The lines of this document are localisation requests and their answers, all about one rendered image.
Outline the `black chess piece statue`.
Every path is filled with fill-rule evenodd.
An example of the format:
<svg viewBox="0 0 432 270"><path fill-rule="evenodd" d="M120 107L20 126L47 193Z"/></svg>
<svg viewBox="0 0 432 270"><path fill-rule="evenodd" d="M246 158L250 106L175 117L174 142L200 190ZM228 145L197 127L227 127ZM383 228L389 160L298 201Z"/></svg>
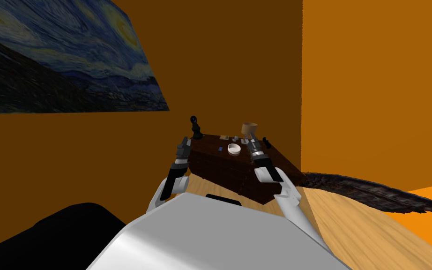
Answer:
<svg viewBox="0 0 432 270"><path fill-rule="evenodd" d="M192 123L192 131L193 131L193 139L200 140L203 138L203 134L201 133L201 128L199 127L197 123L197 117L191 116L190 121Z"/></svg>

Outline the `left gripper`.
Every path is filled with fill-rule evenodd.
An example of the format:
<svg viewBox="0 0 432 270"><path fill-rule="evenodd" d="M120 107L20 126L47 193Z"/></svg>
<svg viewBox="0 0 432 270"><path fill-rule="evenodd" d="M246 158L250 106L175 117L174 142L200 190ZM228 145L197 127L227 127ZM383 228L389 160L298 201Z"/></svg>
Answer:
<svg viewBox="0 0 432 270"><path fill-rule="evenodd" d="M176 159L188 160L190 152L191 152L191 139L186 140L186 136L185 136L181 144L177 145Z"/></svg>

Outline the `dark shaggy rug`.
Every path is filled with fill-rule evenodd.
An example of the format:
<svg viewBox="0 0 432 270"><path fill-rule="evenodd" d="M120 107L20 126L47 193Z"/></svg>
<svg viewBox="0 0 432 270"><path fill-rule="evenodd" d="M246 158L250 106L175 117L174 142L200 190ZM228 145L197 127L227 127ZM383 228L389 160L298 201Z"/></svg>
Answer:
<svg viewBox="0 0 432 270"><path fill-rule="evenodd" d="M343 175L307 172L295 185L342 195L383 212L432 212L432 199Z"/></svg>

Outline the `dark brown wooden table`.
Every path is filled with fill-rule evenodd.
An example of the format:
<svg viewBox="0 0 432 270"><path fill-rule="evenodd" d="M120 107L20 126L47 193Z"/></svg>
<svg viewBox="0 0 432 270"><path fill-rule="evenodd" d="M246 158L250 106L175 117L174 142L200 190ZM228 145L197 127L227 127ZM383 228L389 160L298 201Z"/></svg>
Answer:
<svg viewBox="0 0 432 270"><path fill-rule="evenodd" d="M188 158L191 173L259 204L272 201L274 195L280 194L282 187L278 183L259 182L247 146L242 144L241 153L232 156L227 151L230 143L230 140L221 140L217 135L192 139Z"/></svg>

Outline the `blue swirling night sky painting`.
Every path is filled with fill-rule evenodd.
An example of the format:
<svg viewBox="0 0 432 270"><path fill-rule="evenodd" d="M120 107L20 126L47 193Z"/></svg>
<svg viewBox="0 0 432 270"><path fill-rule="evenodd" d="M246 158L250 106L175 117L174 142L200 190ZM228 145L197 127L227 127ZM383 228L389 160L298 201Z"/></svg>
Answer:
<svg viewBox="0 0 432 270"><path fill-rule="evenodd" d="M0 0L0 114L168 110L112 0Z"/></svg>

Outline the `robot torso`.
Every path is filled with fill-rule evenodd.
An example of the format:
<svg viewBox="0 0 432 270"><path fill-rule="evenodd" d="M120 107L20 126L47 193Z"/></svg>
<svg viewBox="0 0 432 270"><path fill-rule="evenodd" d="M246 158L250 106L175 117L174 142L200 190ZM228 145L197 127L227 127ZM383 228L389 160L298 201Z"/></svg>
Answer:
<svg viewBox="0 0 432 270"><path fill-rule="evenodd" d="M87 270L351 270L287 218L183 193L125 226Z"/></svg>

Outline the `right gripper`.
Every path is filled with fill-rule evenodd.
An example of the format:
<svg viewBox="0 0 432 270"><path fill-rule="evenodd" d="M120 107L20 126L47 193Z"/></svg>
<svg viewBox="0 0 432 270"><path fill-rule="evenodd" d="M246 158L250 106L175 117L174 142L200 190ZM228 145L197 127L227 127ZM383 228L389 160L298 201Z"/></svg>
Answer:
<svg viewBox="0 0 432 270"><path fill-rule="evenodd" d="M254 133L251 135L244 135L245 142L247 143L247 148L250 154L262 154L261 144L259 143L257 137Z"/></svg>

